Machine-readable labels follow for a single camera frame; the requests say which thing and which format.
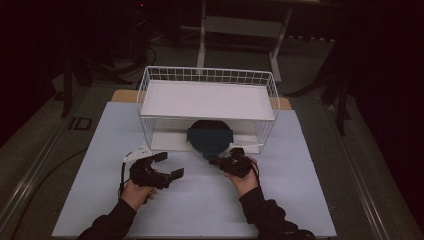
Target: cable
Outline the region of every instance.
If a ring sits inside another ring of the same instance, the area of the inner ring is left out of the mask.
[[[185,36],[183,36],[183,37],[181,37],[179,40],[181,41],[181,40],[184,40],[184,39],[186,39],[186,38],[189,38],[189,37],[191,37],[191,36],[194,36],[194,35],[196,35],[197,33],[199,33],[200,32],[200,30],[196,30],[196,31],[194,31],[194,32],[192,32],[192,33],[189,33],[189,34],[187,34],[187,35],[185,35]],[[155,38],[153,38],[153,39],[151,39],[150,40],[150,42],[151,43],[154,43],[154,44],[159,44],[159,45],[169,45],[169,44],[173,44],[174,43],[174,41],[167,41],[167,42],[160,42],[160,41],[157,41],[157,40],[159,40],[159,39],[161,39],[161,38],[163,38],[163,37],[166,37],[166,35],[160,35],[160,36],[158,36],[158,37],[155,37]]]
[[[133,73],[130,73],[126,76],[123,76],[122,78],[129,78],[131,76],[134,76],[135,74],[137,74],[138,72],[140,72],[143,69],[143,66],[139,67],[136,71],[134,71]]]
[[[147,36],[147,19],[144,16],[145,14],[143,13],[143,11],[139,8],[136,7],[136,4],[132,3],[132,0],[128,0],[128,11],[129,14],[131,15],[131,33],[130,33],[130,46],[129,46],[129,50],[128,50],[128,54],[127,54],[127,58],[131,58],[131,56],[134,53],[134,42],[139,42],[140,43],[140,49],[144,49],[146,46],[144,46],[144,40],[143,37]],[[134,75],[135,73],[131,73],[132,71],[140,71],[143,68],[143,63],[145,62],[145,56],[143,55],[143,52],[139,52],[136,53],[138,54],[138,56],[134,57],[134,61],[133,64],[129,65],[129,66],[125,66],[119,69],[110,69],[108,67],[108,70],[114,74],[117,75],[122,75],[122,74],[126,74],[129,73],[129,75],[125,76],[125,77],[129,77]]]
[[[156,57],[157,57],[157,53],[156,53],[156,51],[152,48],[152,47],[150,47],[150,46],[148,46],[147,47],[147,49],[150,49],[152,52],[153,52],[153,60],[152,60],[152,62],[149,64],[149,60],[146,58],[146,63],[147,63],[147,65],[148,66],[152,66],[152,65],[154,65],[155,64],[155,62],[156,62]],[[140,88],[140,84],[141,84],[141,81],[143,80],[143,76],[141,76],[140,77],[140,80],[138,80],[138,83],[137,83],[137,85],[135,86],[135,90],[138,90],[139,88]]]
[[[121,183],[119,184],[118,199],[121,198],[122,193],[124,192],[125,183],[128,181],[128,180],[124,181],[124,173],[125,173],[125,162],[122,163],[122,168],[121,168]]]
[[[258,164],[254,161],[251,161],[250,163],[252,163],[255,166],[252,166],[253,172],[255,173],[256,176],[256,180],[258,181],[258,186],[261,186],[261,182],[259,181],[259,167]]]
[[[24,207],[24,210],[22,211],[22,213],[21,213],[21,216],[19,217],[19,220],[18,220],[18,222],[17,222],[17,225],[16,225],[16,227],[15,227],[15,229],[13,230],[13,234],[12,234],[12,237],[10,238],[10,239],[15,239],[15,237],[16,237],[16,234],[18,233],[18,230],[19,230],[19,227],[20,227],[20,225],[21,225],[21,223],[22,223],[22,220],[24,219],[24,216],[25,216],[25,214],[26,214],[26,212],[27,212],[27,210],[28,210],[28,208],[29,208],[29,206],[30,206],[30,204],[31,204],[31,202],[32,202],[32,200],[33,200],[33,198],[34,198],[34,196],[37,194],[37,192],[38,192],[38,190],[40,190],[40,187],[43,185],[43,183],[50,177],[50,175],[54,172],[54,171],[56,171],[56,169],[58,169],[60,166],[62,166],[64,163],[66,163],[67,161],[69,161],[69,160],[71,160],[72,158],[74,158],[74,157],[76,157],[77,155],[79,155],[79,154],[81,154],[81,153],[83,153],[83,152],[85,152],[85,151],[87,151],[87,149],[88,148],[84,148],[84,149],[82,149],[82,150],[80,150],[80,151],[78,151],[78,152],[76,152],[76,153],[74,153],[73,155],[71,155],[70,157],[67,157],[66,159],[64,159],[62,162],[60,162],[58,165],[56,165],[54,168],[52,168],[48,173],[47,173],[47,175],[46,176],[44,176],[44,178],[41,180],[41,182],[35,187],[35,189],[34,189],[34,191],[33,191],[33,193],[32,193],[32,195],[31,195],[31,197],[28,199],[28,202],[26,203],[26,205],[25,205],[25,207]]]

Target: white board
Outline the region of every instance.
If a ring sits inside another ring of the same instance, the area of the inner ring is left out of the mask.
[[[143,143],[137,104],[108,103],[59,216],[54,237],[76,237],[117,203],[123,158]],[[294,111],[280,111],[259,155],[261,184],[286,219],[316,236],[335,236],[322,189]],[[185,175],[144,205],[128,234],[134,238],[254,238],[234,186],[222,171],[189,152],[170,152],[155,167]]]
[[[265,86],[151,80],[141,117],[274,121]]]

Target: metal stand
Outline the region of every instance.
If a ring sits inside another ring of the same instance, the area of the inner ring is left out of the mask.
[[[271,64],[272,73],[274,75],[275,83],[281,83],[281,75],[278,67],[277,56],[280,51],[281,44],[283,43],[287,26],[291,17],[293,9],[289,8],[286,12],[283,23],[259,21],[239,18],[227,18],[206,15],[206,1],[202,4],[202,19],[200,26],[200,47],[199,55],[197,57],[197,67],[203,68],[205,66],[205,38],[206,31],[219,32],[229,34],[239,34],[258,37],[277,38],[277,42],[273,51],[269,53],[269,60]]]

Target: dark floor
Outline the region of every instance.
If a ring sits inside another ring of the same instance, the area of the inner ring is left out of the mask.
[[[283,82],[280,95],[311,83],[319,70],[331,42],[288,39],[278,57]],[[155,65],[196,66],[197,49],[153,44],[157,54]],[[208,49],[206,67],[270,70],[267,53],[259,51],[226,51]],[[97,80],[91,88],[76,87],[75,103],[70,116],[60,118],[62,103],[47,102],[0,149],[0,206],[6,206],[17,184],[34,161],[43,158],[41,174],[33,182],[40,183],[61,161],[88,147],[105,104],[113,92],[134,88],[142,71],[126,78],[131,86]],[[60,88],[60,77],[55,80]],[[314,161],[329,211],[337,231],[332,239],[424,239],[406,207],[384,163],[384,159],[358,112],[355,99],[349,98],[351,120],[345,121],[346,136],[337,132],[334,111],[319,101],[322,89],[299,98],[289,99],[295,109]],[[88,130],[72,129],[73,117],[92,119]],[[72,186],[84,153],[76,155],[57,168],[40,185],[26,209],[15,239],[52,239],[50,237],[61,207]],[[19,221],[19,213],[9,218]],[[8,224],[3,239],[12,236],[16,224]]]

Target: black sleeve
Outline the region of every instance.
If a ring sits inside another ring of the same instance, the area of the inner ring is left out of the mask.
[[[121,240],[127,235],[137,212],[120,199],[109,215],[102,215],[94,220],[78,240]]]
[[[275,200],[265,200],[261,187],[257,187],[240,198],[244,215],[249,224],[255,224],[259,231],[258,239],[315,239],[313,234],[306,230],[298,230],[296,224],[286,221],[286,212],[279,207]]]

